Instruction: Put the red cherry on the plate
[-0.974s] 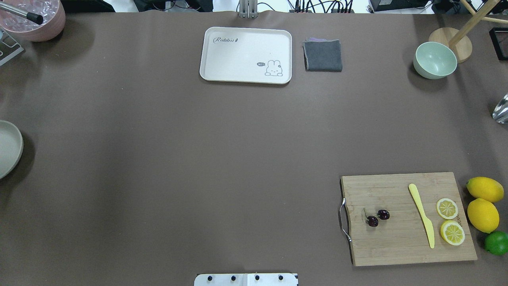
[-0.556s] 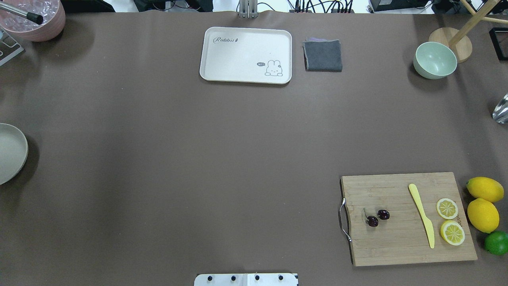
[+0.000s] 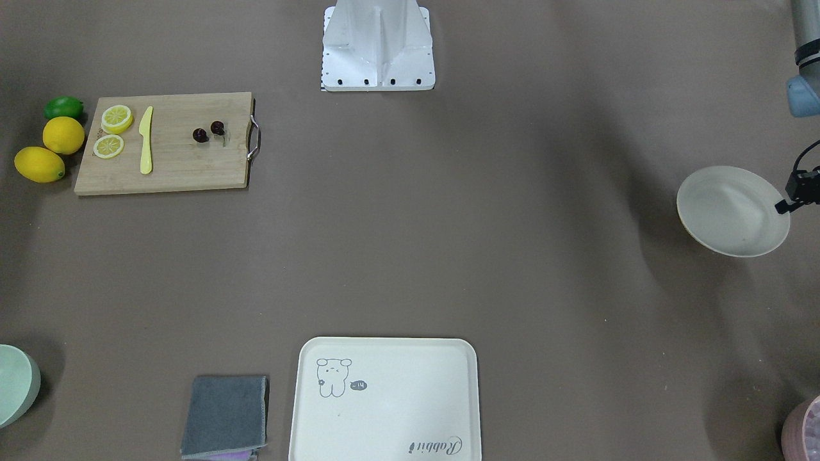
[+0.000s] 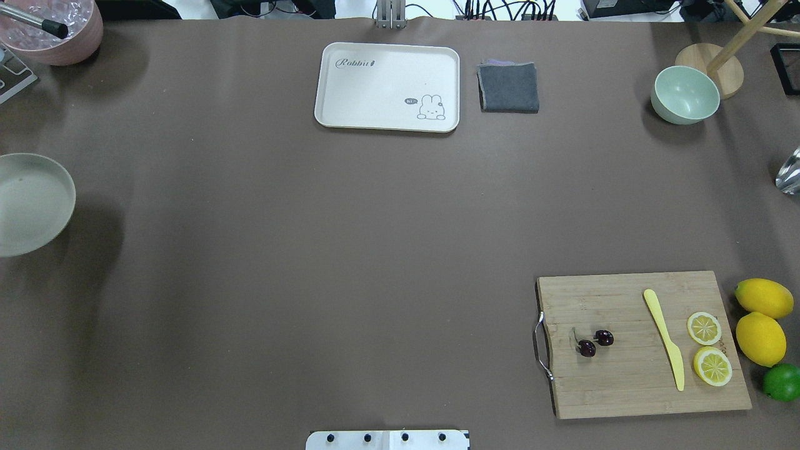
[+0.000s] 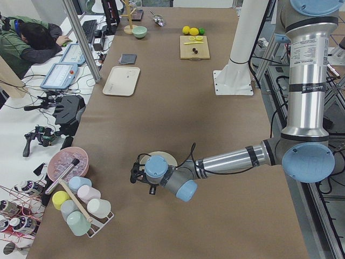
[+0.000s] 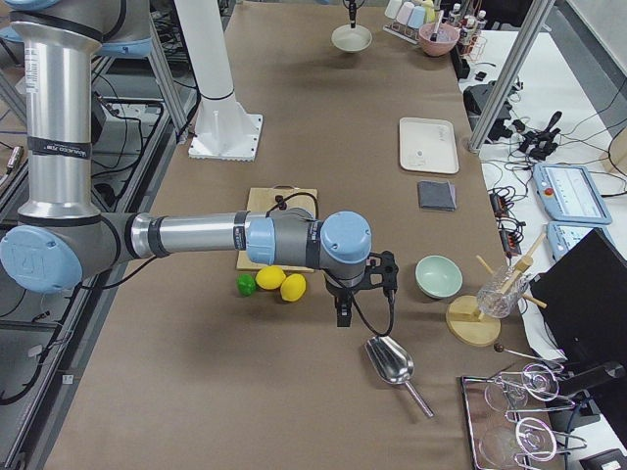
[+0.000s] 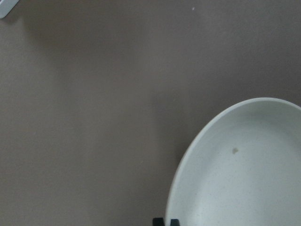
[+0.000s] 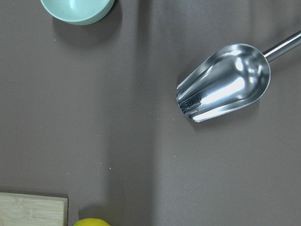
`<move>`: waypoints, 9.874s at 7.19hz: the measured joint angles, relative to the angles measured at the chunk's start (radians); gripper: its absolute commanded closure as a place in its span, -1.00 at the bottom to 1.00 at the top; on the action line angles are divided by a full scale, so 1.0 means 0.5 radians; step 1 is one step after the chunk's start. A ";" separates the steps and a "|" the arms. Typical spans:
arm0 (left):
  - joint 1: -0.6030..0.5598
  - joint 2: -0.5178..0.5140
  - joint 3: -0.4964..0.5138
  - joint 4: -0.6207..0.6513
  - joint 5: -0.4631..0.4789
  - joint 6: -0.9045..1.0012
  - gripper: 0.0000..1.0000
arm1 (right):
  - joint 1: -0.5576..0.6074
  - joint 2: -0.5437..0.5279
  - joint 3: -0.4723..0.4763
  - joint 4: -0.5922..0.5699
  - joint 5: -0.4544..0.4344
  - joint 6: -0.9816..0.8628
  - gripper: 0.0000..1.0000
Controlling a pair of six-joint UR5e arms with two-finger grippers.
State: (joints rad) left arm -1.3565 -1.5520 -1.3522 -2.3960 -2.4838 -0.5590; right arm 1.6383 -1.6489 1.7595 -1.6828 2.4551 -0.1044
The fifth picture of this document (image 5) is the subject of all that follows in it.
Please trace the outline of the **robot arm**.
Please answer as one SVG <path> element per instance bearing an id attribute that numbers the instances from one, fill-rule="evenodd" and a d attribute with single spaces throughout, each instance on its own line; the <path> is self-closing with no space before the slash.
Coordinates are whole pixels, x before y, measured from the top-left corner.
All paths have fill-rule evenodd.
<path id="1" fill-rule="evenodd" d="M 323 128 L 327 81 L 328 40 L 337 28 L 342 1 L 279 1 L 276 40 L 291 43 L 288 115 L 279 137 L 256 146 L 200 160 L 189 155 L 180 165 L 169 165 L 160 155 L 131 171 L 131 182 L 157 186 L 189 201 L 197 190 L 197 179 L 234 175 L 261 165 L 282 165 L 291 178 L 319 182 L 330 176 L 335 159 L 328 148 L 329 134 Z"/>

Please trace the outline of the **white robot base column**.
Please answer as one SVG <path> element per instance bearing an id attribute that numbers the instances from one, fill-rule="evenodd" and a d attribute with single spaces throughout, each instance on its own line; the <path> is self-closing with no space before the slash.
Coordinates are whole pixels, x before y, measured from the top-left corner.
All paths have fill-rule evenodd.
<path id="1" fill-rule="evenodd" d="M 214 70 L 213 84 L 218 96 L 251 96 L 250 58 L 269 1 L 245 0 L 241 8 L 228 64 Z"/>

